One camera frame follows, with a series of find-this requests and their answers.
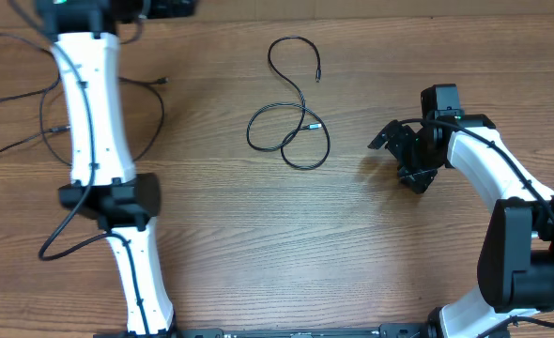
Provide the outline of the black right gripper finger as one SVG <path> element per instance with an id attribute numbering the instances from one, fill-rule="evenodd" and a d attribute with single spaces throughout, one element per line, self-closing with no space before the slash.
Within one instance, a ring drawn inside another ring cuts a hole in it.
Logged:
<path id="1" fill-rule="evenodd" d="M 399 181 L 403 185 L 410 188 L 416 194 L 425 193 L 437 174 L 437 169 L 427 169 L 419 170 L 417 172 L 411 172 L 406 167 L 400 167 L 397 172 Z"/>
<path id="2" fill-rule="evenodd" d="M 389 122 L 367 146 L 369 149 L 380 149 L 400 133 L 402 124 L 398 120 Z"/>

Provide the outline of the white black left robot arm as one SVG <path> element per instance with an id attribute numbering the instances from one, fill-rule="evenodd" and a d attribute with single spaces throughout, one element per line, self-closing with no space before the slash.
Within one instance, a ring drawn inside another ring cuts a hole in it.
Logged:
<path id="1" fill-rule="evenodd" d="M 119 96 L 119 23 L 172 16 L 166 1 L 37 1 L 42 34 L 52 43 L 69 114 L 70 183 L 59 189 L 68 219 L 98 224 L 109 243 L 127 302 L 125 337 L 176 337 L 157 249 L 161 209 L 156 175 L 139 174 Z"/>

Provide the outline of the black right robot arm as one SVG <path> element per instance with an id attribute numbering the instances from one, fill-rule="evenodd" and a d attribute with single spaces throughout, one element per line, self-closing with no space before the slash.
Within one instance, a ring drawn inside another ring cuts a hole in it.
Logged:
<path id="1" fill-rule="evenodd" d="M 507 337 L 509 325 L 554 329 L 537 314 L 554 311 L 554 191 L 512 155 L 485 115 L 428 115 L 393 120 L 369 148 L 388 149 L 399 180 L 423 193 L 441 166 L 459 171 L 480 195 L 490 221 L 477 265 L 477 285 L 435 309 L 423 337 Z"/>

